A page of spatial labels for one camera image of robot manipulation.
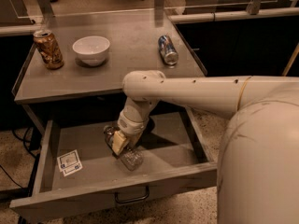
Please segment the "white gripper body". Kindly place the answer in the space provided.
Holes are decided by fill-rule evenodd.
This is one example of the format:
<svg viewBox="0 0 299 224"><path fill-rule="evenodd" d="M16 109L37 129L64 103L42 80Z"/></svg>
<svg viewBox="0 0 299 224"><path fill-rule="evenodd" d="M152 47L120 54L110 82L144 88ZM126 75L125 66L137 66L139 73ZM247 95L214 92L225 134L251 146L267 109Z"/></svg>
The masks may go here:
<svg viewBox="0 0 299 224"><path fill-rule="evenodd" d="M128 137L138 136L144 132L148 125L148 118L141 118L134 120L125 113L124 110L120 112L117 124L120 130Z"/></svg>

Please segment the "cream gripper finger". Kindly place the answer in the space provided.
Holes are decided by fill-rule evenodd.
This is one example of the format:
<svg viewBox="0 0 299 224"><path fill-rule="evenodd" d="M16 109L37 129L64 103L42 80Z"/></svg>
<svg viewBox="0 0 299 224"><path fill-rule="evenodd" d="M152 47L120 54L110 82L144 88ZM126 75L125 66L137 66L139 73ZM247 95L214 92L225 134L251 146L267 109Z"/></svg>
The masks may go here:
<svg viewBox="0 0 299 224"><path fill-rule="evenodd" d="M127 146L129 139L122 131L116 131L113 134L112 150L116 155L120 155Z"/></svg>
<svg viewBox="0 0 299 224"><path fill-rule="evenodd" d="M143 133L136 133L136 134L132 134L128 136L129 139L129 143L128 146L129 147L135 147L137 142L139 141L140 137L142 136Z"/></svg>

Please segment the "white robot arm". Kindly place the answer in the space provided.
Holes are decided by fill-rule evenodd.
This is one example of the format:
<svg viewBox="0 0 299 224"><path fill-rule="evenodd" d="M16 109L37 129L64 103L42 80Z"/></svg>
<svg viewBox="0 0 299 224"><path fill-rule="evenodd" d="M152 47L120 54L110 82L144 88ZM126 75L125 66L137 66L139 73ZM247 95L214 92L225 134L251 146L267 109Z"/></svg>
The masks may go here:
<svg viewBox="0 0 299 224"><path fill-rule="evenodd" d="M217 170L218 224L299 224L299 78L184 77L134 71L112 150L121 154L160 101L229 120Z"/></svg>

